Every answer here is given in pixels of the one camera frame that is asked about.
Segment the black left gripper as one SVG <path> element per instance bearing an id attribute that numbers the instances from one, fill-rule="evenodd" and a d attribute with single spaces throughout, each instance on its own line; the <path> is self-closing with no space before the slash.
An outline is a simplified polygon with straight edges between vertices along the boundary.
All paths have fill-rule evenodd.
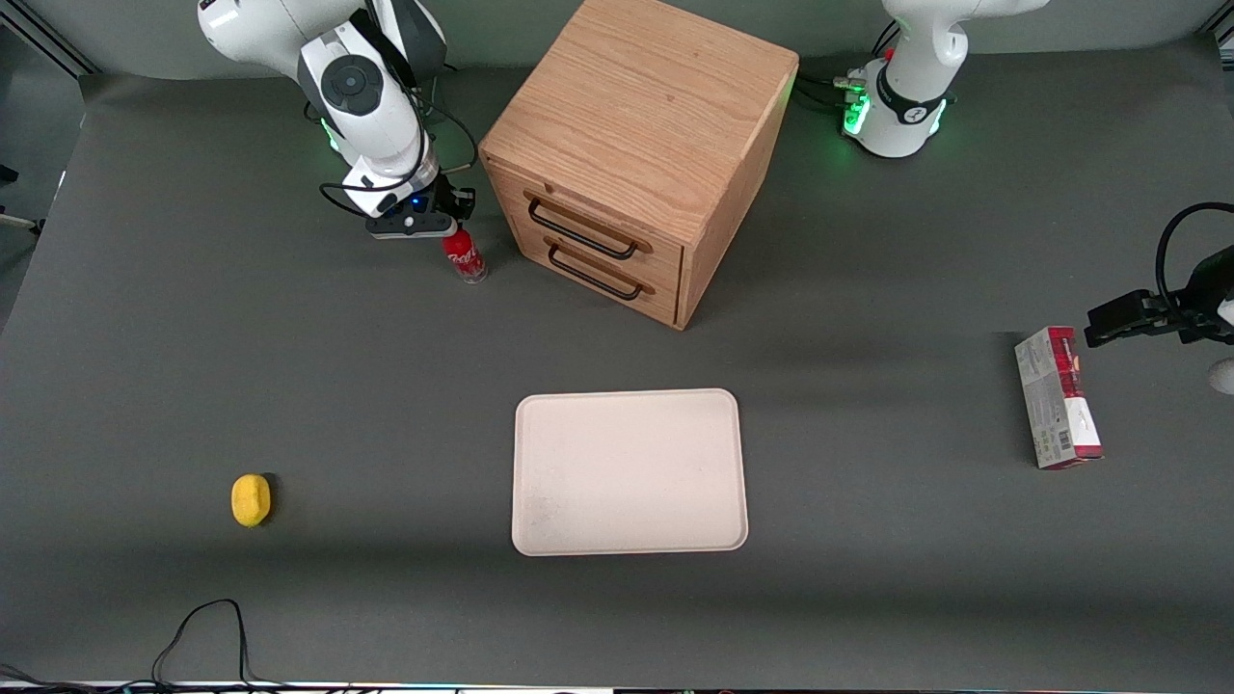
<path id="1" fill-rule="evenodd" d="M 1220 249 L 1191 272 L 1178 290 L 1178 307 L 1186 326 L 1169 311 L 1167 300 L 1146 289 L 1137 289 L 1087 312 L 1085 342 L 1088 348 L 1116 342 L 1130 335 L 1178 333 L 1182 345 L 1215 341 L 1233 345 L 1233 246 Z"/>

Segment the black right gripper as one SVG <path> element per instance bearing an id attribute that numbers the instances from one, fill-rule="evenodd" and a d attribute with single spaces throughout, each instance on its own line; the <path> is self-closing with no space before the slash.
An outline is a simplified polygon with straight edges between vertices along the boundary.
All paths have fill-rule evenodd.
<path id="1" fill-rule="evenodd" d="M 455 228 L 462 231 L 476 206 L 474 188 L 455 188 L 448 175 L 438 173 L 431 185 L 413 194 L 413 212 L 445 214 L 454 220 Z"/>

